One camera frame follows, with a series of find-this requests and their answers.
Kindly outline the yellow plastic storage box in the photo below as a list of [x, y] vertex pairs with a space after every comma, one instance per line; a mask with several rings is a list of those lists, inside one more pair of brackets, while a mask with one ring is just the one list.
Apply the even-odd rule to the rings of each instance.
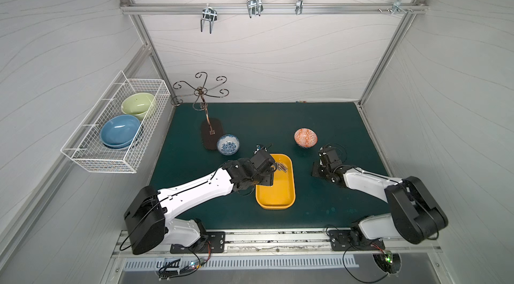
[[285, 210], [293, 206], [296, 200], [292, 160], [285, 154], [272, 154], [278, 164], [283, 164], [287, 171], [274, 173], [272, 186], [256, 187], [256, 201], [265, 210]]

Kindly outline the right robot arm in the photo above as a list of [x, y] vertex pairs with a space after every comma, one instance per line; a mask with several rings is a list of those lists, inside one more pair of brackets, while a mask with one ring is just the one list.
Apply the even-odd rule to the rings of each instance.
[[420, 178], [392, 178], [346, 165], [333, 146], [322, 147], [318, 156], [313, 177], [366, 193], [389, 206], [389, 213], [357, 221], [350, 231], [352, 243], [402, 238], [417, 245], [438, 239], [440, 231], [448, 226], [448, 217]]

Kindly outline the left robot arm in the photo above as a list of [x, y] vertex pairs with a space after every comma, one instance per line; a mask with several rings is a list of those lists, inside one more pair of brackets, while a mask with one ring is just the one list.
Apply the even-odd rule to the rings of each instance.
[[130, 242], [120, 250], [131, 249], [141, 255], [163, 241], [182, 247], [194, 246], [206, 232], [200, 222], [180, 220], [182, 213], [214, 198], [246, 190], [253, 186], [272, 186], [274, 173], [281, 165], [263, 148], [251, 158], [229, 160], [214, 172], [179, 186], [139, 190], [123, 214]]

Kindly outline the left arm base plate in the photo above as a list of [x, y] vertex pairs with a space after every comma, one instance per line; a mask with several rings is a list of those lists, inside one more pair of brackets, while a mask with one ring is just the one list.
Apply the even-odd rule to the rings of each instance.
[[208, 254], [223, 253], [225, 251], [226, 233], [223, 231], [208, 231], [190, 247], [171, 245], [170, 253], [177, 254]]

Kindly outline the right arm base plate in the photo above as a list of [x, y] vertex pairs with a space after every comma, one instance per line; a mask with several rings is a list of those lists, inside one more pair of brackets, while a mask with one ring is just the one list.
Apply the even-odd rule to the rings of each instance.
[[352, 229], [325, 229], [329, 237], [329, 244], [332, 251], [385, 251], [384, 242], [380, 238], [368, 239], [357, 230]]

